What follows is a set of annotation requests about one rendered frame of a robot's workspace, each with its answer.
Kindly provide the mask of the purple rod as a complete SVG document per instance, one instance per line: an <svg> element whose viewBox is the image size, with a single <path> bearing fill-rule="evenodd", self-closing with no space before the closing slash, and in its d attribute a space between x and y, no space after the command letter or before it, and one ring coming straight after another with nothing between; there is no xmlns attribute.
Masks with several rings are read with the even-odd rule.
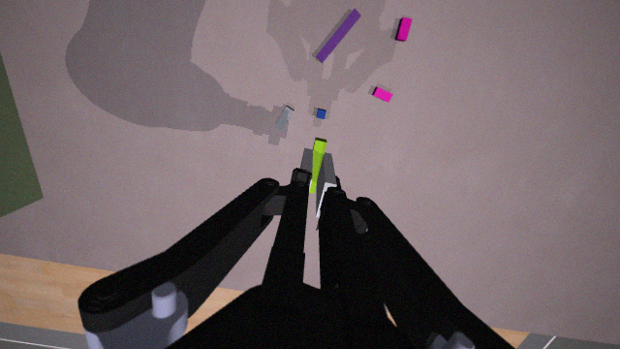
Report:
<svg viewBox="0 0 620 349"><path fill-rule="evenodd" d="M344 22L340 25L340 27L336 30L336 32L332 35L332 37L327 41L324 47L320 50L320 52L316 55L316 57L322 63L326 60L326 58L340 43L340 41L344 38L344 36L349 32L349 30L354 26L354 24L360 17L361 14L356 9L353 9L352 12L348 15L348 17L344 20Z"/></svg>

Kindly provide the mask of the magenta rod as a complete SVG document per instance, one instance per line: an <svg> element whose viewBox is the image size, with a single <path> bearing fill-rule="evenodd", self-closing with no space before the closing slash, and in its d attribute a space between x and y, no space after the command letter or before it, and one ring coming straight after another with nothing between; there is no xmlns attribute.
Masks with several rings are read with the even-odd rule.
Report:
<svg viewBox="0 0 620 349"><path fill-rule="evenodd" d="M373 96L375 96L375 97L378 97L378 98L380 98L380 99L382 99L382 100L384 100L384 101L386 101L386 102L389 102L389 100L390 100L390 98L391 98L391 96L392 96L393 94L391 94L391 93L389 93L389 92L385 91L385 90L384 90L384 89L382 89L382 88L375 87L375 89L374 89L374 91L373 91L372 95L373 95Z"/></svg>
<svg viewBox="0 0 620 349"><path fill-rule="evenodd" d="M396 36L394 39L395 41L401 41L401 42L407 41L411 23L412 23L411 18L406 18L406 17L400 18Z"/></svg>

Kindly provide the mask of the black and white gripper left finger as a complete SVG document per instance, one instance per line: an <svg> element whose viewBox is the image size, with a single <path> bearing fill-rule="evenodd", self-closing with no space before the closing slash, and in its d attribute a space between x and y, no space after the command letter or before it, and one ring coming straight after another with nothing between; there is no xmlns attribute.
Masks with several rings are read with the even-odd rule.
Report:
<svg viewBox="0 0 620 349"><path fill-rule="evenodd" d="M302 168L301 168L302 165ZM313 149L291 183L262 178L166 251L89 285L77 300L88 349L165 349L281 215L243 349L299 349Z"/></svg>

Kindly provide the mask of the lime green rod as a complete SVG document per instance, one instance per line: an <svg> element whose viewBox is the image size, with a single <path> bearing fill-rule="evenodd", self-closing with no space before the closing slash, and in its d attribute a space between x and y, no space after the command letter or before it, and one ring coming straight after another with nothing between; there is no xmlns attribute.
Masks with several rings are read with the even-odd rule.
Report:
<svg viewBox="0 0 620 349"><path fill-rule="evenodd" d="M311 183L311 187L310 187L309 193L312 193L312 194L315 193L315 189L316 189L316 185L317 185L317 179L318 179L320 167L321 167L321 164L322 164L322 160L323 160L323 157L324 157L324 154L325 154L325 150L326 150L326 140L325 139L320 139L320 138L315 138L315 142L314 142L314 146L313 146L312 183Z"/></svg>

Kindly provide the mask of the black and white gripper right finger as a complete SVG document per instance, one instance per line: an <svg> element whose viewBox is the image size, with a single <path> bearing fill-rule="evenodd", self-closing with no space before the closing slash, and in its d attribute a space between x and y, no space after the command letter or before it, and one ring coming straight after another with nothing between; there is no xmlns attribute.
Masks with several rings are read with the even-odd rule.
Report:
<svg viewBox="0 0 620 349"><path fill-rule="evenodd" d="M460 302L372 200L347 198L326 152L316 217L321 289L339 288L346 349L403 349L385 305L417 349L515 349Z"/></svg>

